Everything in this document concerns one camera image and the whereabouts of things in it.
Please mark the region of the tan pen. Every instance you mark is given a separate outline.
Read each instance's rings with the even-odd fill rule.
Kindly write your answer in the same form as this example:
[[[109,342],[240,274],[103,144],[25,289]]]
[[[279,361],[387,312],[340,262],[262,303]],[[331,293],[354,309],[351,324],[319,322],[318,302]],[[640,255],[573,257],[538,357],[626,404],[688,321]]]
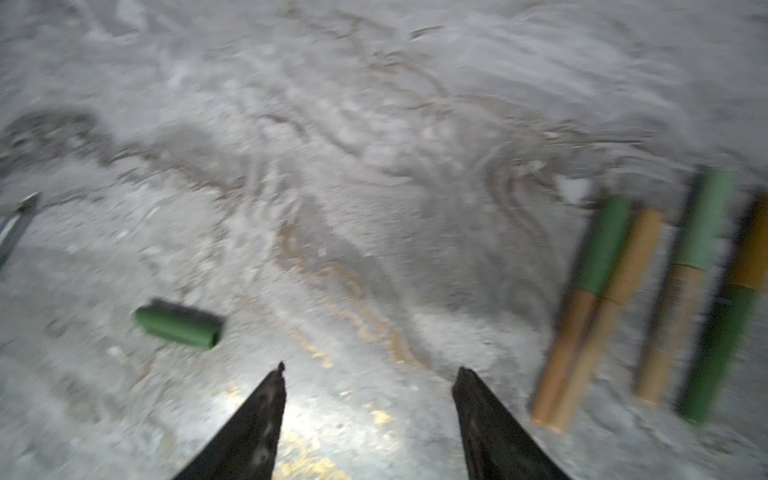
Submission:
[[[733,175],[707,169],[700,175],[680,223],[669,270],[635,384],[635,398],[656,407],[695,312],[734,188]]]
[[[556,336],[531,405],[531,420],[535,425],[546,425],[552,418],[571,361],[623,245],[631,210],[629,199],[610,196],[602,202],[590,225],[579,250]]]
[[[549,421],[549,429],[553,432],[564,434],[567,431],[615,324],[622,317],[654,256],[663,219],[663,214],[653,208],[640,208],[632,217],[596,311],[589,318],[576,357],[566,370],[566,379]]]

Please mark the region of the green capped pen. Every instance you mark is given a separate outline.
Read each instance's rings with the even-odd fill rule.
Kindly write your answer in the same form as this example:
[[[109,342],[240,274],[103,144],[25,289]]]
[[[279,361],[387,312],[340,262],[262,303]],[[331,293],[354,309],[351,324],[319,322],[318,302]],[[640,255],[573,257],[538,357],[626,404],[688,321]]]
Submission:
[[[709,419],[766,278],[767,195],[762,194],[751,208],[726,282],[713,303],[679,403],[678,415],[686,422],[702,425]]]

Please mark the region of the green pen cap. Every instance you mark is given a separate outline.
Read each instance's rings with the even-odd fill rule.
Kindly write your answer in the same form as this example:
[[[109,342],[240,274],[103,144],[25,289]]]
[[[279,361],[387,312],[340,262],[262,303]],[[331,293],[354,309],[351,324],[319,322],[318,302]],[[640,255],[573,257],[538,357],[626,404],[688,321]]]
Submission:
[[[133,316],[148,334],[201,350],[219,343],[226,323],[223,316],[160,298],[138,307]]]

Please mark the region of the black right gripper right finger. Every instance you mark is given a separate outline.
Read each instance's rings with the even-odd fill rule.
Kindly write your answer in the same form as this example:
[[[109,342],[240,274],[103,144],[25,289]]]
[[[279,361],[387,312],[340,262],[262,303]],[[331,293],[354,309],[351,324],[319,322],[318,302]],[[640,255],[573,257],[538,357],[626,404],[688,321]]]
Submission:
[[[469,479],[569,479],[473,370],[458,370],[452,396]]]

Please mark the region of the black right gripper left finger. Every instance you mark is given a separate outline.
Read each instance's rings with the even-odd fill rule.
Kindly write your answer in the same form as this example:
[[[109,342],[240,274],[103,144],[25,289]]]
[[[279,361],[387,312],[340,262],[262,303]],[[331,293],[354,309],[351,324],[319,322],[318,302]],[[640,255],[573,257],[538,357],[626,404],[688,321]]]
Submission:
[[[279,363],[177,479],[263,479],[273,475],[287,400]]]

